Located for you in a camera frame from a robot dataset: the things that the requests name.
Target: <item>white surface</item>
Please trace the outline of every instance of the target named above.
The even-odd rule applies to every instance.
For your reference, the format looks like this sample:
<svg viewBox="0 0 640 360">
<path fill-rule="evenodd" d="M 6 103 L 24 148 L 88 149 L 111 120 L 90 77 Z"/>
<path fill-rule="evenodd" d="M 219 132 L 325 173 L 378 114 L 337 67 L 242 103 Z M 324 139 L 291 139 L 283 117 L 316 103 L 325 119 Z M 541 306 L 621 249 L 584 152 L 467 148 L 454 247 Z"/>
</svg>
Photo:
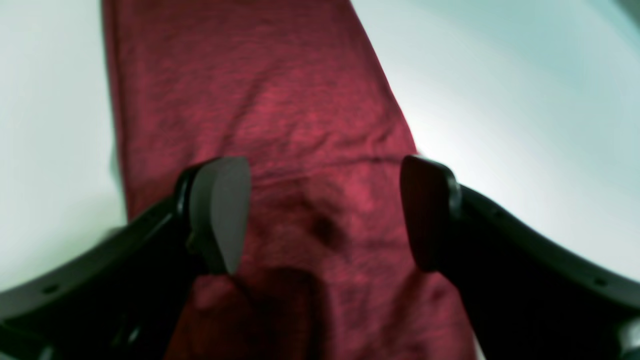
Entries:
<svg viewBox="0 0 640 360">
<path fill-rule="evenodd" d="M 640 30 L 621 8 L 353 2 L 423 154 L 640 280 Z"/>
<path fill-rule="evenodd" d="M 125 223 L 98 0 L 0 1 L 0 291 Z"/>
</svg>

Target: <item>folded cloth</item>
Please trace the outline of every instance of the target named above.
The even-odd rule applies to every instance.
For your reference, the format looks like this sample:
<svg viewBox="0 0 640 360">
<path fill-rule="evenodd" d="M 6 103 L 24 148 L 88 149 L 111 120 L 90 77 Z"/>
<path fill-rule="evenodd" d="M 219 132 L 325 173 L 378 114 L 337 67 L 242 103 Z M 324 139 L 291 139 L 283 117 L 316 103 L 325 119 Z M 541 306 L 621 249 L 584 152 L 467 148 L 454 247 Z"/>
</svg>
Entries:
<svg viewBox="0 0 640 360">
<path fill-rule="evenodd" d="M 455 288 L 413 264 L 399 164 L 416 150 L 348 0 L 103 10 L 129 217 L 189 165 L 252 166 L 239 273 L 194 283 L 167 360 L 475 359 Z"/>
</svg>

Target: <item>heathered red fabric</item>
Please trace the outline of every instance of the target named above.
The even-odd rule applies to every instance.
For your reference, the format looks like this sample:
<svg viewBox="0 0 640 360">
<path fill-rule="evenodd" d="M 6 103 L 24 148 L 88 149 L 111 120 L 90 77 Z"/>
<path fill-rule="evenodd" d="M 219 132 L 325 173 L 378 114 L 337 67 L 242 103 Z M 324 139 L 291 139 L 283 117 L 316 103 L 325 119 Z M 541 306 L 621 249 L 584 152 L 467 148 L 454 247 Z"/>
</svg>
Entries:
<svg viewBox="0 0 640 360">
<path fill-rule="evenodd" d="M 349 1 L 105 0 L 104 20 L 130 218 L 190 164 L 252 166 L 239 274 L 196 281 L 167 360 L 475 359 L 457 291 L 413 264 L 416 150 Z"/>
</svg>

